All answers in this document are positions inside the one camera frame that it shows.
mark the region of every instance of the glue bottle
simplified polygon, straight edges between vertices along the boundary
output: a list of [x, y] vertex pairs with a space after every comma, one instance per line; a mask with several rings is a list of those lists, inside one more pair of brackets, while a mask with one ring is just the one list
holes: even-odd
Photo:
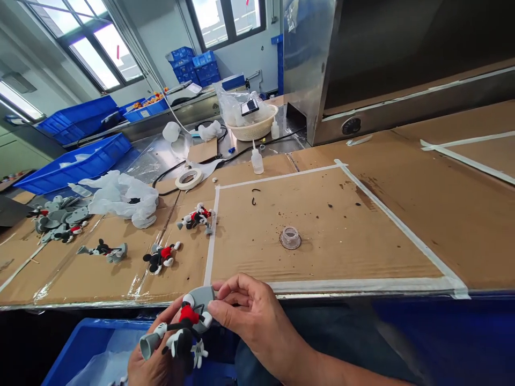
[[272, 123], [272, 139], [279, 138], [279, 125], [274, 118], [274, 122]]
[[90, 195], [92, 195], [93, 193], [91, 193], [89, 190], [87, 190], [86, 188], [83, 188], [82, 186], [80, 185], [75, 185], [75, 184], [72, 184], [71, 182], [68, 183], [68, 186], [71, 188], [71, 190], [73, 190], [75, 193], [79, 193], [81, 196], [83, 197], [89, 197]]
[[253, 147], [252, 156], [251, 156], [252, 167], [254, 168], [255, 174], [261, 174], [264, 172], [263, 157], [261, 157], [259, 150], [256, 149], [256, 143], [254, 142], [254, 140], [252, 140], [252, 147]]

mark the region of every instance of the toy figure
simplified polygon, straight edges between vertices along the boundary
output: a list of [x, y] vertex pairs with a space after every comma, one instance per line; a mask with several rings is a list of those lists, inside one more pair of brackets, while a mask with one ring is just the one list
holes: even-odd
[[214, 216], [215, 213], [212, 209], [207, 211], [204, 208], [204, 204], [198, 203], [194, 212], [184, 216], [180, 222], [177, 223], [177, 228], [182, 229], [186, 226], [186, 229], [193, 229], [197, 225], [205, 225], [205, 234], [213, 233], [211, 225], [208, 223], [208, 218]]
[[196, 294], [198, 299], [205, 298], [205, 302], [214, 299], [211, 286], [199, 287], [184, 295], [179, 322], [173, 324], [161, 323], [153, 333], [147, 334], [139, 340], [141, 354], [145, 360], [148, 360], [158, 347], [158, 343], [164, 337], [166, 331], [178, 329], [166, 341], [162, 354], [164, 355], [170, 350], [172, 357], [181, 358], [185, 362], [186, 374], [191, 374], [195, 367], [201, 368], [202, 358], [207, 358], [208, 352], [204, 350], [204, 342], [197, 328], [201, 325], [203, 331], [205, 331], [211, 326], [213, 318], [209, 312], [203, 311], [205, 303], [195, 306], [192, 294]]
[[86, 253], [90, 255], [104, 255], [107, 257], [108, 263], [119, 263], [127, 256], [127, 243], [121, 244], [118, 248], [110, 248], [102, 239], [98, 239], [98, 246], [96, 248], [89, 249], [86, 246], [81, 246], [77, 251], [77, 255]]
[[166, 248], [161, 248], [159, 244], [154, 244], [152, 246], [152, 254], [143, 256], [143, 261], [150, 262], [149, 271], [151, 273], [159, 274], [163, 265], [170, 266], [173, 264], [172, 251], [178, 250], [180, 246], [180, 241], [175, 244], [170, 244], [170, 246]]
[[38, 206], [36, 209], [30, 211], [27, 215], [27, 218], [30, 218], [30, 217], [39, 218], [39, 216], [46, 217], [48, 215], [48, 211], [41, 210], [42, 208], [43, 208], [42, 206]]
[[84, 228], [87, 225], [87, 221], [83, 221], [82, 224], [76, 225], [66, 232], [63, 233], [55, 233], [54, 238], [55, 239], [61, 239], [63, 243], [70, 243], [74, 239], [73, 235], [78, 235], [82, 233], [82, 228]]

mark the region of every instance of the white glove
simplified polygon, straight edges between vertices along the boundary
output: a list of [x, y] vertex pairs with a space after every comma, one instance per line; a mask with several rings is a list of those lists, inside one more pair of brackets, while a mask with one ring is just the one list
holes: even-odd
[[201, 368], [202, 367], [202, 357], [207, 358], [208, 352], [204, 350], [204, 341], [200, 340], [196, 345], [192, 347], [192, 353], [194, 353], [195, 357], [193, 358], [193, 368]]

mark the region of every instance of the blue plastic crate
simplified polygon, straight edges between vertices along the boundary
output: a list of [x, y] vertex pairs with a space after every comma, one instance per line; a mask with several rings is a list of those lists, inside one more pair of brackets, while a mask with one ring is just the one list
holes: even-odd
[[[145, 99], [145, 101], [152, 99], [153, 96]], [[161, 99], [158, 102], [152, 103], [151, 105], [139, 108], [137, 110], [129, 111], [124, 114], [124, 117], [129, 122], [137, 122], [142, 120], [143, 118], [147, 118], [151, 115], [158, 114], [168, 108], [168, 101], [166, 98]]]
[[[135, 330], [144, 335], [151, 324], [150, 321], [83, 319], [71, 333], [42, 386], [65, 386], [86, 367], [91, 358], [105, 352], [115, 331]], [[227, 384], [228, 378], [236, 378], [233, 364], [214, 362], [206, 358], [202, 361], [202, 367], [194, 369], [193, 374], [185, 379], [184, 385], [223, 385]]]
[[193, 65], [200, 67], [211, 62], [216, 62], [215, 53], [213, 51], [206, 51], [202, 55], [193, 58]]
[[172, 51], [171, 54], [175, 61], [181, 60], [182, 58], [187, 56], [195, 56], [195, 53], [189, 47], [181, 47], [179, 49]]
[[[14, 186], [36, 195], [66, 188], [69, 182], [77, 183], [82, 179], [91, 179], [104, 174], [131, 147], [130, 142], [120, 133], [63, 154]], [[76, 154], [90, 154], [90, 156], [83, 161], [76, 162]], [[63, 162], [73, 162], [73, 164], [59, 168], [59, 164]]]
[[200, 81], [200, 85], [202, 87], [206, 87], [206, 86], [209, 86], [210, 84], [218, 82], [218, 81], [220, 81], [220, 74], [215, 75], [215, 76], [213, 76], [211, 78], [207, 78], [207, 79], [201, 80]]
[[68, 145], [95, 133], [100, 129], [102, 120], [117, 110], [115, 101], [107, 95], [57, 111], [41, 122], [38, 128], [62, 145]]
[[126, 105], [123, 105], [122, 107], [118, 108], [118, 111], [120, 112], [120, 115], [123, 115], [125, 113], [128, 113], [129, 111], [133, 110], [133, 106], [135, 103], [143, 103], [145, 101], [145, 98], [140, 98], [138, 100], [135, 100], [134, 102], [128, 103]]
[[220, 72], [218, 71], [218, 65], [216, 64], [216, 62], [208, 63], [200, 67], [195, 67], [195, 72], [197, 73], [197, 77], [199, 80], [212, 78], [216, 75], [220, 76]]

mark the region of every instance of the stainless steel machine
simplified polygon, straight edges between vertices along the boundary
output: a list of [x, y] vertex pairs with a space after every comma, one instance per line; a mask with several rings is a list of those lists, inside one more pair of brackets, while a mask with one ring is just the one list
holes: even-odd
[[505, 0], [284, 1], [284, 94], [311, 145], [515, 97]]

